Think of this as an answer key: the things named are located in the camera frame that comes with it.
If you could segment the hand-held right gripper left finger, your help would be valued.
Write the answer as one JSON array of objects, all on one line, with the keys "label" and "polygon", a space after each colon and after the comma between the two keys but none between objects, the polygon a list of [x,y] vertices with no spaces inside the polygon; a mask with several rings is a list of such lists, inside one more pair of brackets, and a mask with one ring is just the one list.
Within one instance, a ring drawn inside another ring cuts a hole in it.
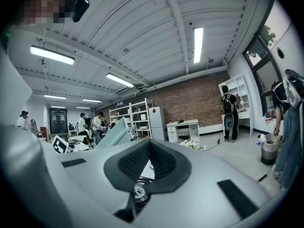
[{"label": "hand-held right gripper left finger", "polygon": [[58,216],[57,228],[149,228],[151,216],[146,210],[128,222],[128,211],[135,214],[131,204],[132,190],[117,190],[109,178],[122,187],[127,182],[110,167],[107,159],[123,151],[132,151],[147,140],[128,142],[105,149],[58,154],[50,143],[43,142],[42,150],[47,171],[60,196],[64,211]]}]

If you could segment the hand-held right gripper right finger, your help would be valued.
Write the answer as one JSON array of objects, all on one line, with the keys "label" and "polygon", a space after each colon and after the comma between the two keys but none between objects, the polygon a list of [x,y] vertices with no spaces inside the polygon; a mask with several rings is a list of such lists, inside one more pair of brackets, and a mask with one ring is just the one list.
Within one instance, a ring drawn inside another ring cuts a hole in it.
[{"label": "hand-held right gripper right finger", "polygon": [[256,205],[270,201],[267,191],[227,161],[205,151],[163,142],[192,165],[187,181],[173,193],[152,195],[135,219],[137,228],[227,228],[242,219],[218,182],[231,180]]}]

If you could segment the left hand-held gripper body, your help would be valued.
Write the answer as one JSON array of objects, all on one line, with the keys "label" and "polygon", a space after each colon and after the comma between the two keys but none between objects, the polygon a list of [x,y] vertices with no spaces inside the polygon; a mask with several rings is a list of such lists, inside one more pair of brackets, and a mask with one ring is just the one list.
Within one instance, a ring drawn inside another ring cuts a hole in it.
[{"label": "left hand-held gripper body", "polygon": [[83,140],[84,136],[68,137],[66,141],[58,135],[55,135],[50,143],[57,153],[82,152],[91,148],[91,146],[84,144]]}]

